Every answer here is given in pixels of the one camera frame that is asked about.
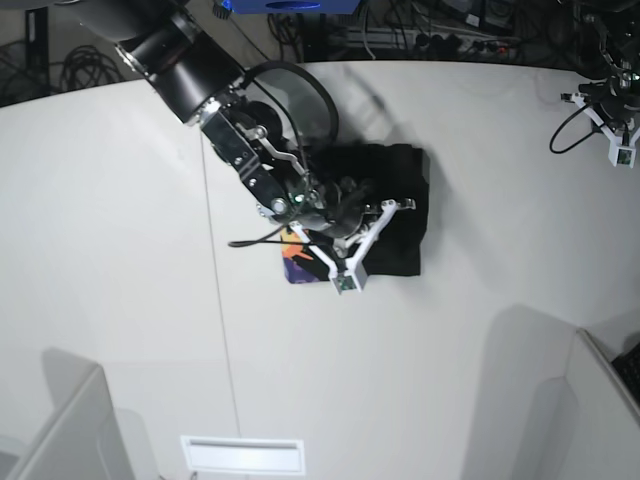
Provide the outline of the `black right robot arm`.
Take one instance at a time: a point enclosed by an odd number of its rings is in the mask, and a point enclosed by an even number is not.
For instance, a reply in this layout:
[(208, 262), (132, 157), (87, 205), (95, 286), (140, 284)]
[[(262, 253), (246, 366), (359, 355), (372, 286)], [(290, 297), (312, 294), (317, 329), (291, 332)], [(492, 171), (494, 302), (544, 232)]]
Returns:
[[(197, 126), (216, 154), (263, 208), (272, 232), (236, 240), (240, 249), (279, 242), (286, 229), (310, 233), (308, 244), (344, 251), (368, 248), (389, 221), (386, 200), (367, 178), (333, 173), (322, 157), (338, 139), (340, 116), (326, 87), (305, 68), (266, 61), (244, 68), (206, 33), (183, 1), (58, 1), (82, 26), (110, 42), (184, 124)], [(306, 83), (328, 114), (328, 132), (308, 145), (293, 115), (277, 103), (249, 99), (261, 75), (284, 72)]]

